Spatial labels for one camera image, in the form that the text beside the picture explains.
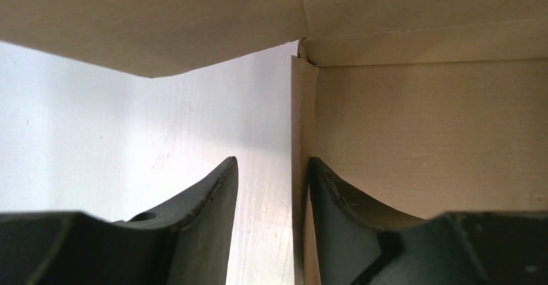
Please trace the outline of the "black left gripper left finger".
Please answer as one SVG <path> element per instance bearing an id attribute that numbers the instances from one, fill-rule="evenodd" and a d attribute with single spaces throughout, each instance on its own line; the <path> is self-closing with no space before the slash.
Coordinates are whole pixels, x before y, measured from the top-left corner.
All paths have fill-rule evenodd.
<path id="1" fill-rule="evenodd" d="M 81 211 L 3 213 L 2 284 L 224 284 L 238 162 L 128 221 Z"/>

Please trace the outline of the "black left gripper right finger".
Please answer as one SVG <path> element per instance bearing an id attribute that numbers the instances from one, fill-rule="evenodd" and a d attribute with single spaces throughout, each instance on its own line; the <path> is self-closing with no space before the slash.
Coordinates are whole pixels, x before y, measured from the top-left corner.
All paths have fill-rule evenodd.
<path id="1" fill-rule="evenodd" d="M 547 213 L 422 219 L 349 184 L 320 158 L 308 184 L 323 284 L 546 284 Z"/>

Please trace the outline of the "brown cardboard box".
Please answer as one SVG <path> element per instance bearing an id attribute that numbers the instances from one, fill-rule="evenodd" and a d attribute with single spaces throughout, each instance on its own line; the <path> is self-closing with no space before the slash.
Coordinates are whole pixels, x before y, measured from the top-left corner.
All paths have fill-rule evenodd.
<path id="1" fill-rule="evenodd" d="M 297 41 L 296 284 L 323 284 L 313 157 L 422 219 L 547 213 L 547 0 L 1 0 L 1 40 L 145 78 Z"/>

